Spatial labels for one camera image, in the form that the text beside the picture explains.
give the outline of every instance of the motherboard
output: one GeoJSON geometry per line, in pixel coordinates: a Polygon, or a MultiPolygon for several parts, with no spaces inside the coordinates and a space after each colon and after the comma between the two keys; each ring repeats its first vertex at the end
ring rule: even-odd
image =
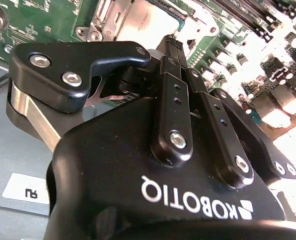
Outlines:
{"type": "Polygon", "coordinates": [[[183,43],[210,91],[227,91],[257,124],[296,124],[295,0],[0,0],[4,62],[22,43],[135,41],[156,49],[165,35],[183,43]]]}

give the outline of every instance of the screw head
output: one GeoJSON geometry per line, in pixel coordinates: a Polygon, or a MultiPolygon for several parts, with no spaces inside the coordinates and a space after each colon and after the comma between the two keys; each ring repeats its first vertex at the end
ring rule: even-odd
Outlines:
{"type": "Polygon", "coordinates": [[[84,35],[85,35],[85,31],[84,31],[83,29],[78,28],[78,29],[77,29],[77,34],[78,34],[79,36],[84,36],[84,35]]]}
{"type": "Polygon", "coordinates": [[[144,50],[142,47],[137,46],[137,47],[136,47],[136,50],[137,50],[137,52],[140,53],[141,55],[146,55],[146,52],[145,52],[145,50],[144,50]]]}
{"type": "Polygon", "coordinates": [[[79,87],[83,82],[78,74],[71,71],[62,75],[62,81],[72,87],[79,87]]]}
{"type": "Polygon", "coordinates": [[[169,61],[172,65],[177,65],[176,61],[175,61],[172,57],[168,57],[168,61],[169,61]]]}
{"type": "Polygon", "coordinates": [[[48,57],[39,54],[32,55],[29,60],[32,65],[43,69],[49,67],[51,64],[48,57]]]}
{"type": "Polygon", "coordinates": [[[225,92],[220,91],[219,94],[222,98],[224,98],[224,99],[227,98],[227,94],[225,92]]]}
{"type": "Polygon", "coordinates": [[[6,45],[6,46],[4,46],[3,49],[7,54],[10,54],[10,52],[12,51],[13,48],[9,45],[6,45]]]}
{"type": "Polygon", "coordinates": [[[274,166],[278,170],[279,173],[281,173],[282,175],[286,175],[286,170],[284,169],[284,167],[279,162],[276,161],[274,163],[274,166]]]}
{"type": "Polygon", "coordinates": [[[98,32],[98,31],[93,31],[90,34],[90,38],[91,38],[91,40],[93,40],[95,42],[98,42],[98,41],[102,41],[103,40],[103,35],[100,32],[98,32]]]}
{"type": "Polygon", "coordinates": [[[296,176],[296,169],[293,166],[291,166],[289,163],[287,163],[286,167],[293,176],[296,176]]]}
{"type": "Polygon", "coordinates": [[[191,70],[191,73],[192,73],[192,75],[193,75],[195,78],[198,78],[198,77],[199,77],[199,73],[198,73],[195,69],[192,69],[192,70],[191,70]]]}
{"type": "Polygon", "coordinates": [[[185,138],[177,131],[173,131],[170,134],[170,141],[178,149],[184,149],[187,145],[185,138]]]}
{"type": "Polygon", "coordinates": [[[249,165],[248,163],[245,161],[245,159],[243,159],[241,156],[237,155],[234,158],[234,161],[236,162],[238,168],[240,168],[245,174],[249,173],[249,165]]]}

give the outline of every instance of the metal bracket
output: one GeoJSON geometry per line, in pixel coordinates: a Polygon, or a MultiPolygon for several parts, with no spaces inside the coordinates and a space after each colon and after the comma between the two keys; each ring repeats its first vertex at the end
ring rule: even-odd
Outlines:
{"type": "Polygon", "coordinates": [[[201,116],[201,127],[207,138],[209,154],[220,178],[233,188],[242,188],[254,181],[254,171],[237,137],[221,101],[208,94],[200,74],[185,70],[192,105],[201,116]]]}
{"type": "Polygon", "coordinates": [[[164,164],[180,166],[192,157],[193,134],[188,87],[181,80],[181,66],[170,56],[160,60],[160,81],[151,150],[164,164]]]}
{"type": "Polygon", "coordinates": [[[91,77],[143,67],[150,54],[135,42],[28,43],[11,52],[9,75],[22,92],[63,113],[80,111],[91,77]]]}
{"type": "Polygon", "coordinates": [[[254,170],[264,182],[270,185],[281,179],[296,179],[294,165],[243,109],[222,89],[214,89],[211,94],[221,100],[239,139],[246,144],[246,152],[254,170]]]}

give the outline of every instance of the mounting hole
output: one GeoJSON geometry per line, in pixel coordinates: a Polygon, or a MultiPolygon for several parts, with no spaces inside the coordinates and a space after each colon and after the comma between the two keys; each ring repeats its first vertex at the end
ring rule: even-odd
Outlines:
{"type": "Polygon", "coordinates": [[[217,104],[213,105],[215,109],[220,110],[220,107],[217,104]]]}
{"type": "Polygon", "coordinates": [[[175,97],[173,100],[174,100],[174,102],[175,102],[176,104],[178,104],[178,105],[182,104],[182,101],[180,101],[180,99],[177,98],[177,97],[175,97]]]}
{"type": "Polygon", "coordinates": [[[85,31],[83,30],[83,29],[77,29],[77,34],[79,35],[79,36],[84,36],[85,35],[85,31]]]}
{"type": "Polygon", "coordinates": [[[225,127],[227,127],[227,126],[228,126],[228,124],[226,123],[226,121],[225,121],[225,120],[221,119],[221,120],[220,120],[220,122],[221,122],[221,124],[222,124],[222,125],[224,125],[225,127]]]}
{"type": "Polygon", "coordinates": [[[177,89],[178,91],[181,89],[179,85],[175,84],[173,85],[175,89],[177,89]]]}

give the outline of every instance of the white logo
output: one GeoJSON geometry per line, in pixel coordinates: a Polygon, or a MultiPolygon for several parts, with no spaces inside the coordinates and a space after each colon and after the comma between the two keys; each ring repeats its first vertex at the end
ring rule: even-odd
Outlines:
{"type": "Polygon", "coordinates": [[[141,178],[144,180],[141,185],[141,193],[143,197],[150,203],[158,203],[163,199],[163,205],[166,207],[182,211],[188,210],[193,214],[197,214],[202,211],[203,214],[209,218],[239,219],[239,217],[241,217],[241,219],[244,220],[252,219],[252,213],[254,212],[254,209],[252,202],[249,200],[240,200],[241,206],[236,208],[236,206],[233,204],[222,202],[217,199],[211,200],[207,196],[201,196],[198,198],[197,195],[191,191],[186,191],[182,197],[180,197],[178,188],[176,187],[172,189],[173,199],[170,200],[169,190],[166,184],[163,184],[161,188],[157,182],[149,179],[148,177],[143,175],[141,178]],[[153,187],[156,193],[149,195],[147,192],[148,186],[153,187]]]}

